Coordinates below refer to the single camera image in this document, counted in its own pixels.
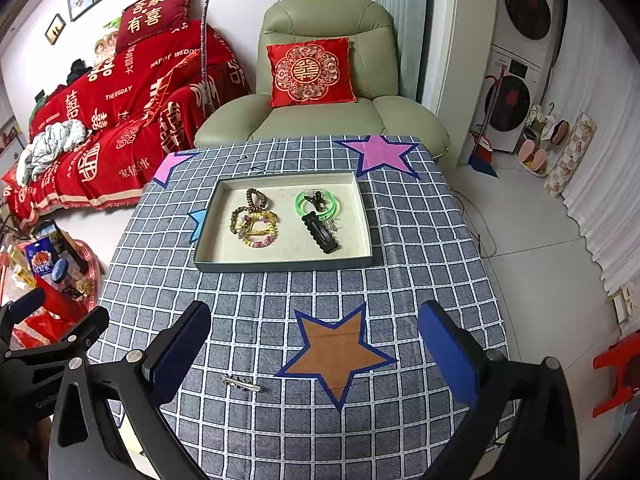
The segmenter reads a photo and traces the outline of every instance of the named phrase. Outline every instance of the screw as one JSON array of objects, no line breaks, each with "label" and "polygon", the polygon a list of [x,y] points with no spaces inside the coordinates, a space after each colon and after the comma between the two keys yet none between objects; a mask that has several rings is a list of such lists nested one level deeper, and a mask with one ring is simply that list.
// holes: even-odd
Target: screw
[{"label": "screw", "polygon": [[132,350],[127,354],[127,362],[137,363],[142,359],[142,350]]},{"label": "screw", "polygon": [[545,365],[547,368],[551,368],[552,370],[558,370],[560,367],[560,361],[555,357],[547,357],[545,359]]},{"label": "screw", "polygon": [[504,355],[497,348],[489,348],[485,352],[486,356],[489,358],[489,361],[502,361],[504,359]]},{"label": "screw", "polygon": [[71,361],[69,361],[69,368],[71,368],[72,370],[81,367],[81,365],[82,359],[79,357],[74,357],[73,359],[71,359]]}]

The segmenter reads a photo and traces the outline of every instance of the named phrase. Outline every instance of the washing machine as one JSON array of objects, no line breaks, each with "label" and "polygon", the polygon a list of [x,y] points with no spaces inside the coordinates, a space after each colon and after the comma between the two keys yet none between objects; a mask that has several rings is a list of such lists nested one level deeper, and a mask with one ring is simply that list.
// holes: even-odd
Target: washing machine
[{"label": "washing machine", "polygon": [[[533,105],[533,97],[540,81],[540,70],[526,59],[492,46],[489,52],[486,75],[499,78],[503,66],[505,69],[502,87],[498,93],[494,113],[491,115],[484,133],[494,150],[512,152],[522,132],[527,114]],[[482,127],[491,105],[492,95],[495,91],[493,82],[493,79],[485,79],[482,85],[472,123],[472,129],[476,132]]]},{"label": "washing machine", "polygon": [[552,13],[553,0],[498,0],[492,43],[542,70]]}]

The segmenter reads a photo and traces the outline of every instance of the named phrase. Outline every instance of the tile floor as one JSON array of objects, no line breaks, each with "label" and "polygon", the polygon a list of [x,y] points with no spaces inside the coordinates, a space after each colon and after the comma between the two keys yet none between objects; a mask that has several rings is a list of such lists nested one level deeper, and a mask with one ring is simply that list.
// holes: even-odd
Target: tile floor
[{"label": "tile floor", "polygon": [[[581,478],[586,478],[615,440],[614,411],[591,418],[608,395],[614,376],[593,370],[593,358],[618,339],[616,316],[600,283],[577,223],[562,201],[542,189],[542,179],[524,171],[513,155],[497,153],[499,178],[460,166],[446,173],[465,199],[465,218],[480,234],[484,266],[506,320],[511,359],[562,363],[574,402],[580,440]],[[86,241],[104,269],[133,208],[53,213],[60,227]],[[495,240],[492,243],[489,229]]]}]

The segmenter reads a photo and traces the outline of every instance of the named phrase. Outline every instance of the blue gripper pad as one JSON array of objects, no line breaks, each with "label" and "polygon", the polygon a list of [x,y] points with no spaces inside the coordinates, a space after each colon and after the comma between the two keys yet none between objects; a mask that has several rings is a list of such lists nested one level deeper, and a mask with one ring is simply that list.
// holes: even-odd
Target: blue gripper pad
[{"label": "blue gripper pad", "polygon": [[171,402],[211,330],[209,306],[192,301],[146,348],[142,375],[156,406]]},{"label": "blue gripper pad", "polygon": [[469,407],[475,405],[483,359],[476,340],[458,328],[436,301],[427,301],[418,310],[418,332],[454,398]]}]

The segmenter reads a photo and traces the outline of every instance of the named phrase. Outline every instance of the silver hair clip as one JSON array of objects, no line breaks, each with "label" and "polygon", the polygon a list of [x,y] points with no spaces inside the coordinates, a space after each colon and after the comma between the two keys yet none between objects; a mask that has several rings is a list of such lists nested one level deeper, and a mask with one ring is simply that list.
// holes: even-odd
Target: silver hair clip
[{"label": "silver hair clip", "polygon": [[240,388],[241,390],[245,390],[247,392],[255,392],[259,394],[262,391],[262,387],[259,384],[247,383],[245,381],[241,381],[240,379],[236,379],[233,376],[223,375],[222,382],[228,384],[229,386]]}]

